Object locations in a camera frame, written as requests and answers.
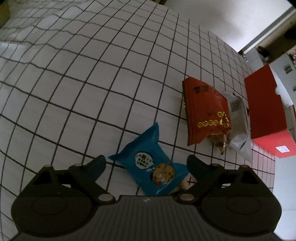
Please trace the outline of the white green snack bag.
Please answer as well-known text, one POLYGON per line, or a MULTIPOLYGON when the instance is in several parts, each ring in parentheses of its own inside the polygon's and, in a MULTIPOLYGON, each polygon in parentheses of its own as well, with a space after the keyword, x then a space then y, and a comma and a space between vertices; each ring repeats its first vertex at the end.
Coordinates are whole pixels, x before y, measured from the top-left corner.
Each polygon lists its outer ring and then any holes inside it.
POLYGON ((251 137, 250 124, 247 117, 246 107, 239 96, 223 91, 229 107, 232 129, 230 131, 229 144, 241 157, 251 162, 251 137))

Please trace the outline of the red orange snack bag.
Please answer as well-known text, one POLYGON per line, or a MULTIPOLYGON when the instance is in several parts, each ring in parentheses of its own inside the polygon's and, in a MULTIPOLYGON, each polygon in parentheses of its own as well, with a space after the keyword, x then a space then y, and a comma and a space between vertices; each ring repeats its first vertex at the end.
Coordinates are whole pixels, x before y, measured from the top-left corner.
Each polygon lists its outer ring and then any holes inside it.
POLYGON ((195 145, 214 136, 227 141, 232 129, 227 99, 214 87, 193 77, 182 81, 187 118, 187 145, 195 145))

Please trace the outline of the blue cookie packet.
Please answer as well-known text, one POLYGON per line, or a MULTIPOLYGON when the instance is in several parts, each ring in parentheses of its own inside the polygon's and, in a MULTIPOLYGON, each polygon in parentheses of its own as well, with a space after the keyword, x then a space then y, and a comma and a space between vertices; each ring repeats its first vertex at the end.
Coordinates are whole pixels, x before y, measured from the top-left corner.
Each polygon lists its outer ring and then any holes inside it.
POLYGON ((147 196, 168 195, 189 175, 185 164, 173 162, 160 147, 158 123, 108 158, 124 166, 147 196))

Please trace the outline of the red cardboard box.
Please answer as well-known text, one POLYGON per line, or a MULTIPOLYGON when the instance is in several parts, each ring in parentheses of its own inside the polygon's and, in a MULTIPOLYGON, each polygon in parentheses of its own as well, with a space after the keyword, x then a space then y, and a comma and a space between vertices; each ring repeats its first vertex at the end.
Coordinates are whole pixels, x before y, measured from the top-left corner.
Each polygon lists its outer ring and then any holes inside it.
POLYGON ((250 115, 251 139, 272 155, 295 155, 295 141, 287 127, 281 97, 276 94, 276 80, 269 65, 244 80, 250 115))

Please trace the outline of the checkered white tablecloth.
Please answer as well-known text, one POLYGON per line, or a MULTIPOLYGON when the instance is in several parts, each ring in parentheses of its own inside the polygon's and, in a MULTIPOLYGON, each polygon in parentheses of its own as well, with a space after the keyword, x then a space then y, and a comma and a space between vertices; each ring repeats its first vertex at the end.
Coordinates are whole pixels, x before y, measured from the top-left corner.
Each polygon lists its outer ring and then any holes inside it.
POLYGON ((152 1, 8 1, 1 28, 1 240, 11 205, 45 165, 110 156, 159 124, 174 162, 246 164, 209 140, 187 146, 182 81, 247 101, 249 64, 213 33, 152 1))

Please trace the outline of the gold thermos jug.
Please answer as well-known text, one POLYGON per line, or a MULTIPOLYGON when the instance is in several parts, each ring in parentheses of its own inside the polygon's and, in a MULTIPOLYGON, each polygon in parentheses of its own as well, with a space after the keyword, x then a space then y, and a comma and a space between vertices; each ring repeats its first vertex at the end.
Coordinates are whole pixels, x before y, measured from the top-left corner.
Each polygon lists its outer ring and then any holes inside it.
POLYGON ((10 18, 9 4, 7 0, 1 0, 0 4, 0 28, 2 28, 10 18))

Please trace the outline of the white wall cabinet unit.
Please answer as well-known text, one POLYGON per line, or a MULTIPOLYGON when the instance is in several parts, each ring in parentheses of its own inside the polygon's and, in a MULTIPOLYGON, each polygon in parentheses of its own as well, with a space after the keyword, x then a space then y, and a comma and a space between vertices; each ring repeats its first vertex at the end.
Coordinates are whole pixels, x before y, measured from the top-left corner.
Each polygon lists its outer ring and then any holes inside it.
POLYGON ((285 108, 295 106, 295 65, 287 53, 271 63, 267 63, 267 59, 264 59, 255 47, 248 49, 246 53, 239 51, 239 54, 245 57, 253 72, 268 65, 276 81, 275 93, 281 97, 285 108))

